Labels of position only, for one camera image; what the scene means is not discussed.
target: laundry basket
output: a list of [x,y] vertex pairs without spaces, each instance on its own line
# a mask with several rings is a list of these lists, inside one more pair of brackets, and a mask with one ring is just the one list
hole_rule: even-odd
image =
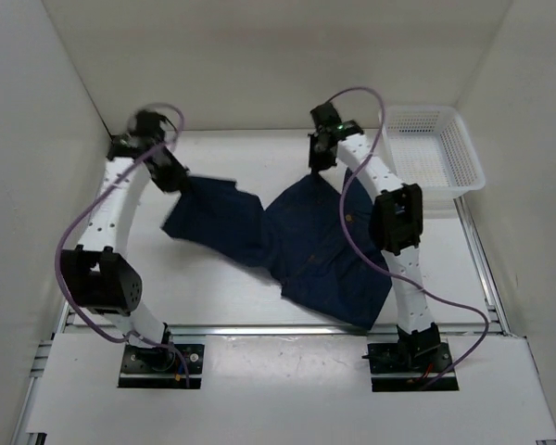
[[385,150],[396,174],[418,184],[424,201],[460,197],[485,178],[460,114],[452,107],[389,107]]

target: navy blue garment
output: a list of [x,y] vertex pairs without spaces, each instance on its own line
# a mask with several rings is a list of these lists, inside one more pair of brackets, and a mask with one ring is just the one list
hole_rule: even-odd
[[[192,176],[191,183],[193,191],[180,197],[163,224],[167,235],[267,269],[281,283],[282,295],[297,304],[365,329],[373,326],[391,280],[354,253],[338,219],[340,195],[323,178],[305,176],[265,211],[258,197],[237,190],[233,181]],[[348,230],[362,252],[386,268],[369,238],[372,206],[355,180],[345,202]]]

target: table surface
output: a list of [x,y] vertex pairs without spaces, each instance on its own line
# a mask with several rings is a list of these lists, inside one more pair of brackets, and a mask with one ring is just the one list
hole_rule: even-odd
[[[258,195],[266,207],[308,174],[308,141],[303,131],[187,132],[175,156],[193,174],[236,179],[241,190]],[[345,167],[339,165],[323,176],[340,190],[344,173]],[[280,286],[267,274],[236,265],[208,248],[168,238],[159,227],[177,198],[149,184],[128,243],[128,260],[144,282],[143,301],[159,319],[206,326],[342,324],[281,298]],[[426,214],[421,267],[426,288],[486,312],[485,295],[452,202],[436,218]],[[429,304],[440,324],[481,324],[473,312],[435,301]],[[395,324],[397,317],[391,291],[377,324]]]
[[[534,445],[556,430],[525,340],[488,337],[459,391],[372,393],[365,337],[206,337],[200,390],[116,388],[122,345],[60,334],[27,431],[45,445]],[[474,337],[451,337],[459,356]]]

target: folded clothing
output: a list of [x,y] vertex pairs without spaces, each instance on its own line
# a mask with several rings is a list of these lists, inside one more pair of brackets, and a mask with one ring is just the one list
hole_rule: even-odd
[[[340,195],[319,175],[287,188],[264,211],[259,198],[235,181],[190,177],[163,223],[163,231],[217,250],[249,267],[263,267],[297,304],[371,329],[391,288],[389,277],[371,270],[344,237]],[[360,250],[386,268],[369,237],[373,204],[354,180],[346,196],[347,228]]]

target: cable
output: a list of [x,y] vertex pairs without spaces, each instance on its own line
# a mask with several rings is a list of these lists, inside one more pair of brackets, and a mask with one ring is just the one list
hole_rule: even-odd
[[[173,135],[173,137],[171,138],[170,141],[165,141],[165,142],[161,142],[160,144],[156,144],[156,145],[152,146],[150,149],[148,149],[145,153],[143,153],[140,157],[138,157],[132,165],[130,165],[126,170],[123,171],[123,173],[120,176],[118,176],[116,178],[116,180],[113,182],[113,184],[111,184],[101,195],[99,195],[95,199],[95,201],[93,201],[86,209],[84,209],[81,212],[81,214],[79,214],[76,217],[76,219],[74,221],[72,221],[70,226],[68,226],[68,228],[62,234],[62,237],[60,237],[59,241],[57,242],[56,255],[54,257],[54,268],[56,270],[57,284],[59,285],[59,288],[62,291],[62,294],[64,294],[64,298],[66,299],[68,304],[71,306],[71,308],[79,315],[79,317],[81,317],[82,320],[91,329],[93,329],[99,336],[101,336],[105,340],[110,341],[112,343],[125,343],[131,336],[135,336],[135,337],[138,337],[141,341],[145,342],[147,345],[150,345],[154,348],[165,348],[167,350],[170,350],[171,352],[178,355],[180,357],[180,360],[181,360],[181,359],[183,359],[183,355],[172,345],[157,343],[157,342],[152,341],[148,338],[142,337],[139,333],[137,333],[135,331],[129,332],[127,335],[125,335],[122,338],[116,338],[116,337],[112,337],[107,332],[105,332],[103,329],[101,329],[101,327],[99,327],[93,320],[90,319],[90,317],[86,313],[84,313],[81,310],[81,308],[78,306],[78,304],[76,304],[76,302],[72,298],[72,295],[70,294],[70,290],[68,289],[68,286],[66,286],[66,280],[64,280],[64,275],[62,274],[62,268],[61,268],[61,258],[62,258],[62,251],[64,250],[64,245],[66,244],[66,241],[70,237],[70,234],[81,223],[81,221],[84,218],[86,218],[88,215],[90,215],[91,212],[99,204],[101,204],[103,201],[105,201],[107,199],[107,197],[109,195],[111,195],[111,193],[118,187],[118,185],[120,183],[122,183],[123,180],[125,178],[127,178],[128,175],[130,175],[130,173],[132,173],[134,170],[136,170],[146,159],[155,155],[160,149],[162,149],[166,145],[173,145],[174,146],[175,143],[177,142],[177,140],[179,139],[179,136],[183,132],[183,128],[184,128],[184,124],[185,124],[185,117],[184,117],[182,111],[180,109],[178,109],[177,107],[175,107],[174,105],[166,104],[166,103],[163,103],[163,102],[149,104],[149,105],[146,105],[146,106],[136,110],[136,112],[134,112],[134,116],[138,111],[140,111],[142,109],[146,109],[146,108],[166,108],[166,109],[170,109],[170,110],[174,111],[175,113],[177,113],[177,116],[179,117],[179,125],[177,125],[177,131],[175,132],[175,134]],[[189,375],[187,374],[187,372],[185,372],[185,380],[186,380],[187,386],[189,387]]]
[[475,351],[475,349],[478,346],[480,346],[480,343],[482,343],[484,341],[484,338],[486,338],[486,335],[488,334],[488,330],[490,329],[490,322],[488,321],[488,318],[486,317],[486,315],[482,311],[478,310],[477,308],[473,308],[472,306],[467,306],[467,305],[461,304],[461,303],[456,303],[455,301],[449,301],[447,299],[442,299],[441,297],[438,297],[435,294],[429,292],[428,290],[426,290],[424,288],[424,286],[422,286],[419,283],[411,280],[410,278],[408,278],[404,275],[400,275],[398,273],[391,273],[387,269],[383,269],[382,267],[379,267],[374,262],[372,262],[369,258],[367,258],[367,256],[364,255],[364,253],[362,253],[360,248],[356,245],[356,243],[352,239],[352,236],[350,236],[350,232],[348,231],[348,227],[346,225],[346,217],[345,217],[345,212],[344,212],[344,202],[346,200],[346,194],[348,193],[348,189],[350,188],[350,185],[352,184],[354,179],[359,175],[359,173],[362,171],[362,169],[364,169],[366,167],[366,165],[369,163],[369,161],[371,160],[371,157],[373,156],[373,153],[374,153],[375,149],[377,148],[379,138],[381,137],[381,134],[383,132],[383,127],[385,125],[385,103],[383,101],[383,98],[381,97],[381,95],[379,95],[379,93],[377,93],[375,90],[373,90],[372,88],[369,88],[367,86],[352,86],[350,88],[347,88],[345,90],[340,91],[339,93],[336,93],[335,95],[333,95],[332,97],[327,99],[327,102],[331,102],[332,100],[336,99],[337,97],[340,97],[341,95],[344,95],[345,93],[350,93],[350,92],[353,92],[353,91],[365,92],[365,93],[368,93],[368,94],[374,96],[377,99],[377,101],[379,102],[379,107],[381,109],[381,125],[379,125],[379,128],[377,130],[377,135],[375,136],[375,138],[373,140],[373,144],[371,145],[371,149],[369,150],[369,154],[364,159],[364,161],[360,163],[359,167],[354,172],[352,172],[352,174],[350,175],[350,177],[348,178],[348,180],[344,184],[344,188],[342,189],[342,195],[340,196],[340,202],[339,202],[339,217],[340,217],[340,225],[342,227],[342,231],[344,232],[344,237],[346,238],[346,240],[348,241],[348,243],[350,244],[350,246],[352,247],[354,252],[360,257],[360,259],[363,260],[374,271],[376,271],[378,273],[382,273],[382,274],[387,275],[387,276],[390,276],[391,278],[396,278],[398,280],[405,281],[406,283],[409,283],[409,284],[415,286],[418,290],[422,291],[427,297],[430,297],[431,299],[433,299],[435,301],[438,301],[439,303],[447,304],[448,306],[452,306],[452,307],[455,307],[455,308],[464,309],[466,311],[475,312],[480,317],[482,317],[482,320],[484,320],[484,330],[482,331],[482,334],[480,335],[480,337],[475,341],[475,343],[467,351],[465,351],[459,359],[457,359],[455,362],[450,364],[447,368],[445,368],[443,371],[441,371],[435,378],[429,380],[424,386],[421,387],[421,390],[425,390],[425,389],[431,387],[432,385],[434,385],[434,383],[436,383],[438,380],[440,380],[445,374],[454,370],[455,367],[458,364],[463,362],[470,354],[472,354],[472,352]]

